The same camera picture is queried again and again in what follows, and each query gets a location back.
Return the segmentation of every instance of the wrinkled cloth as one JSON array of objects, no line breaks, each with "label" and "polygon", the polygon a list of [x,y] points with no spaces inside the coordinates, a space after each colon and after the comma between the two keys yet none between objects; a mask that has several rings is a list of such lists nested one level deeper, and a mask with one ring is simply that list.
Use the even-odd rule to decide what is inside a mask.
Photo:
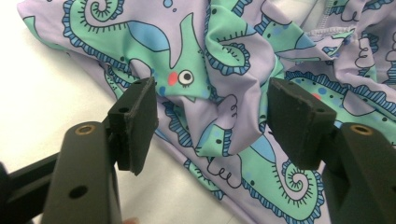
[{"label": "wrinkled cloth", "polygon": [[246,222],[328,223],[321,170],[295,167],[266,125],[268,80],[395,146],[396,2],[328,0],[309,30],[311,7],[289,17],[279,2],[25,0],[18,11],[115,99],[155,77],[164,148]]}]

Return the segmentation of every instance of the white surface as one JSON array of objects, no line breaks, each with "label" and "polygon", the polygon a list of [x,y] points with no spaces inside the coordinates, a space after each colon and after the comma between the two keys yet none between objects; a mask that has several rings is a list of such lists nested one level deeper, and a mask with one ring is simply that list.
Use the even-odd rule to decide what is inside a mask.
[{"label": "white surface", "polygon": [[[66,54],[33,38],[18,2],[0,7],[0,161],[9,172],[56,153],[67,129],[103,120],[114,103]],[[139,217],[142,224],[241,223],[157,142],[140,176],[118,172],[118,178],[124,218]]]}]

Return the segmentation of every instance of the lavender fabric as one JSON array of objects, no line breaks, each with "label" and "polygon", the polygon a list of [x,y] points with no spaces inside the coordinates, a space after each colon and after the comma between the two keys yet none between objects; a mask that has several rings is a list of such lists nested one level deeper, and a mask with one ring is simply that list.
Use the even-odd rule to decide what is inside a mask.
[{"label": "lavender fabric", "polygon": [[266,125],[270,77],[290,80],[396,145],[396,3],[326,1],[304,31],[269,0],[25,0],[32,34],[115,99],[155,77],[169,153],[246,222],[328,223],[319,171]]}]

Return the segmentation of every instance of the seahorse print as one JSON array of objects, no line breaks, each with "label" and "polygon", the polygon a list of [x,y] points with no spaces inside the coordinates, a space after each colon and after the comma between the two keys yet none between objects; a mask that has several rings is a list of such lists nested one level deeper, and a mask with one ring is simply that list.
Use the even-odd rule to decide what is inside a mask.
[{"label": "seahorse print", "polygon": [[330,6],[326,7],[325,10],[325,15],[332,15],[332,14],[341,14],[344,12],[344,9],[346,8],[346,4],[349,2],[349,0],[337,0],[337,1],[330,1],[329,4]]},{"label": "seahorse print", "polygon": [[35,28],[35,16],[30,16],[30,17],[25,17],[23,18],[24,23],[26,24],[27,28],[29,29],[29,31],[32,33],[32,35],[38,39],[39,41],[41,41],[41,43],[49,46],[50,48],[53,49],[60,49],[60,50],[66,50],[66,48],[57,45],[57,44],[53,44],[50,43],[49,41],[41,38],[41,36],[38,34],[37,29]]},{"label": "seahorse print", "polygon": [[170,101],[163,102],[165,115],[171,119],[169,129],[177,134],[178,142],[183,147],[192,147],[192,140],[189,132],[184,110]]},{"label": "seahorse print", "polygon": [[359,58],[355,61],[355,65],[360,69],[359,76],[369,77],[376,82],[375,61],[373,58],[372,45],[375,44],[367,37],[359,40]]},{"label": "seahorse print", "polygon": [[390,69],[388,70],[388,80],[384,83],[388,85],[396,85],[396,33],[393,33],[393,45],[392,50],[387,54],[387,62],[390,63]]},{"label": "seahorse print", "polygon": [[299,84],[337,111],[339,122],[358,122],[377,128],[392,144],[396,144],[392,131],[395,124],[388,119],[396,118],[396,104],[387,101],[384,92],[371,91],[365,85],[341,85],[324,74],[316,76],[310,72],[286,72],[285,79]]},{"label": "seahorse print", "polygon": [[172,102],[164,102],[165,115],[171,120],[169,129],[177,134],[183,147],[194,147],[197,156],[229,156],[228,149],[233,134],[233,124],[237,118],[237,100],[230,95],[218,105],[219,117],[211,121],[204,129],[199,142],[193,145],[184,111]]},{"label": "seahorse print", "polygon": [[271,144],[268,141],[271,138],[267,127],[264,135],[239,153],[242,186],[252,198],[288,223],[313,223],[320,217],[320,207],[324,204],[320,175],[278,159],[274,150],[282,149],[275,141]]},{"label": "seahorse print", "polygon": [[[100,13],[97,4],[92,3],[91,13],[99,21],[113,20],[122,13],[123,1],[106,1],[106,13]],[[209,97],[205,61],[192,27],[192,14],[180,24],[183,49],[171,66],[169,41],[158,27],[142,21],[92,25],[87,21],[86,7],[87,1],[64,3],[64,36],[73,46],[125,73],[131,72],[129,64],[133,60],[142,62],[156,78],[156,91],[161,96]]]},{"label": "seahorse print", "polygon": [[361,10],[357,7],[356,1],[336,0],[328,1],[325,15],[341,14],[342,21],[358,21],[361,17]]},{"label": "seahorse print", "polygon": [[275,53],[292,49],[308,49],[315,43],[304,34],[304,31],[291,20],[276,21],[273,12],[267,4],[262,3],[262,21],[254,26],[254,29],[266,39],[274,49]]},{"label": "seahorse print", "polygon": [[230,42],[242,36],[254,35],[256,31],[231,11],[235,5],[217,4],[219,1],[212,1],[206,10],[205,56],[210,66],[224,76],[242,76],[250,68],[250,53],[244,44]]},{"label": "seahorse print", "polygon": [[131,72],[126,73],[117,68],[113,69],[111,66],[107,67],[105,77],[117,99],[119,99],[123,92],[131,86],[131,83],[140,79],[139,77],[132,76]]},{"label": "seahorse print", "polygon": [[191,160],[186,160],[184,162],[184,167],[186,167],[190,173],[192,173],[218,200],[221,200],[224,197],[224,191],[219,189],[210,179],[204,176],[201,170],[192,163]]},{"label": "seahorse print", "polygon": [[382,6],[392,3],[393,0],[374,0],[366,3],[363,12],[366,10],[379,10]]}]

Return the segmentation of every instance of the pink dot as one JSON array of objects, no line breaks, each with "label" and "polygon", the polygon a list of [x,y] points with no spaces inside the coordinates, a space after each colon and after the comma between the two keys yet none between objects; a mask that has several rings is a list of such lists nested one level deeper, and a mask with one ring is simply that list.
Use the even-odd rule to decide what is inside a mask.
[{"label": "pink dot", "polygon": [[171,74],[169,74],[168,84],[169,84],[169,86],[173,86],[176,83],[177,83],[177,73],[176,72],[172,72]]},{"label": "pink dot", "polygon": [[321,99],[321,97],[317,93],[312,93],[312,95],[314,95],[318,100]]}]

